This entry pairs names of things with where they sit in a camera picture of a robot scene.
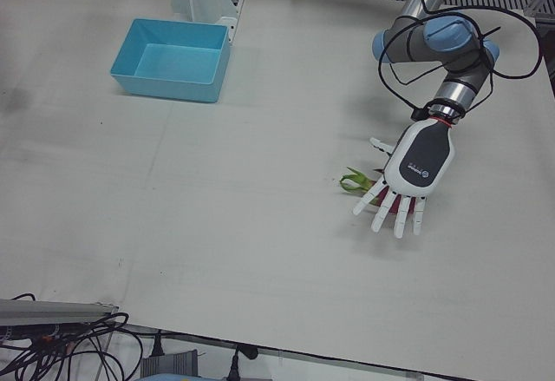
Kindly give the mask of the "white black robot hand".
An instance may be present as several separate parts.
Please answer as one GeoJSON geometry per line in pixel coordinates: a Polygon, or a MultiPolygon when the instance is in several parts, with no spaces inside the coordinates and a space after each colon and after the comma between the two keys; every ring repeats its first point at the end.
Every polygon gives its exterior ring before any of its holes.
{"type": "Polygon", "coordinates": [[[420,234],[427,197],[435,190],[454,158],[451,129],[450,122],[430,117],[407,127],[394,146],[372,137],[371,145],[387,154],[388,162],[378,181],[357,202],[353,214],[358,215],[382,190],[386,190],[372,220],[372,231],[380,231],[391,207],[398,201],[394,236],[397,239],[403,236],[409,214],[413,215],[413,233],[420,234]]]}

